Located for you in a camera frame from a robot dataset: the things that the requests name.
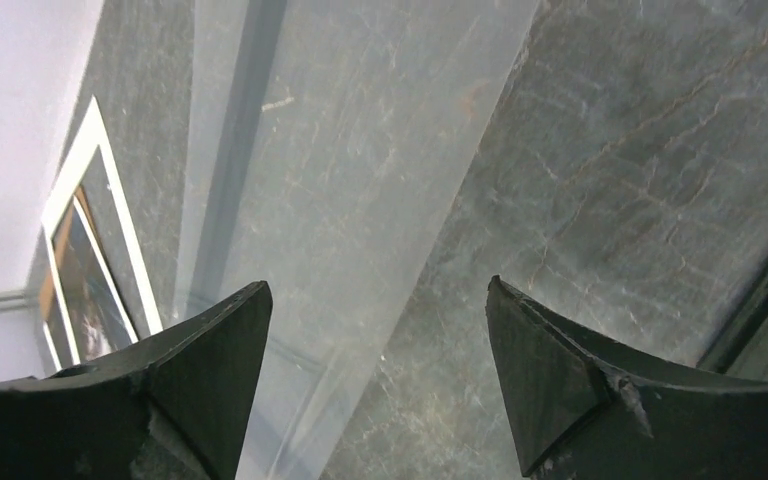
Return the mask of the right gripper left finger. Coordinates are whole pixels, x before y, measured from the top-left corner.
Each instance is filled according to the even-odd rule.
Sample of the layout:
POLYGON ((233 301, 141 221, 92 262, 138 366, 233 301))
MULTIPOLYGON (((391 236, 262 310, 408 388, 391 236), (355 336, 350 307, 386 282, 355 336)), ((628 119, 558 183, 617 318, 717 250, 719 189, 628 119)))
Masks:
POLYGON ((203 313, 42 379, 0 382, 0 479, 232 479, 273 299, 203 313))

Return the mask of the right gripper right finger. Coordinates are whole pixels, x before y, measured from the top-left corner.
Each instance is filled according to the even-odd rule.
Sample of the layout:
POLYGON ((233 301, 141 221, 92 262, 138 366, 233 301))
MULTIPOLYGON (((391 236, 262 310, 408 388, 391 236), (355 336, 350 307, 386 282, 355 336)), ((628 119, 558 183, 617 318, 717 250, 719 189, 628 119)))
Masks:
POLYGON ((768 382, 618 342, 494 276, 489 341, 527 479, 768 479, 768 382))

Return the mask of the white mat board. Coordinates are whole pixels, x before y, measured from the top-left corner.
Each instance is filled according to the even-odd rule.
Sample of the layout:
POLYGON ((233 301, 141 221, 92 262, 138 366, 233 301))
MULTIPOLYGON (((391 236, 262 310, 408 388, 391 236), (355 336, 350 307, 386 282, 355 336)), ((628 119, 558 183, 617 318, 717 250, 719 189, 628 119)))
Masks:
POLYGON ((51 193, 55 192, 60 201, 69 201, 75 189, 79 185, 82 186, 85 174, 93 162, 101 164, 107 180, 113 209, 123 233, 127 258, 135 277, 147 332, 148 334, 159 333, 163 329, 161 316, 137 238, 131 209, 119 175, 109 133, 99 102, 95 97, 90 98, 85 113, 79 119, 76 135, 67 149, 65 160, 51 193))

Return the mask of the clear acrylic sheet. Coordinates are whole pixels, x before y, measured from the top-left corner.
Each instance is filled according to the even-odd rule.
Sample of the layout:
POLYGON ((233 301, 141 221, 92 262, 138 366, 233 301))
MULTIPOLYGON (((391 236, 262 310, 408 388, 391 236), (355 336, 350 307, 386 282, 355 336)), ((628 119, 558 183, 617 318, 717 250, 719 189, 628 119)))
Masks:
POLYGON ((266 281, 240 479, 314 479, 412 293, 533 1, 199 1, 170 318, 266 281))

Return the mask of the cat photo print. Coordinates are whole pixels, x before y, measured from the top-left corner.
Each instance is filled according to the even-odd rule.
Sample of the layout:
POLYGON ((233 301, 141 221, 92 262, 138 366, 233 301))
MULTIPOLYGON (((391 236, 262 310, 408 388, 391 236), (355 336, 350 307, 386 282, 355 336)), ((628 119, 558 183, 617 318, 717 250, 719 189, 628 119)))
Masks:
POLYGON ((57 260, 57 306, 43 332, 54 368, 61 370, 128 347, 138 336, 107 265, 99 240, 74 204, 59 230, 66 241, 57 260))

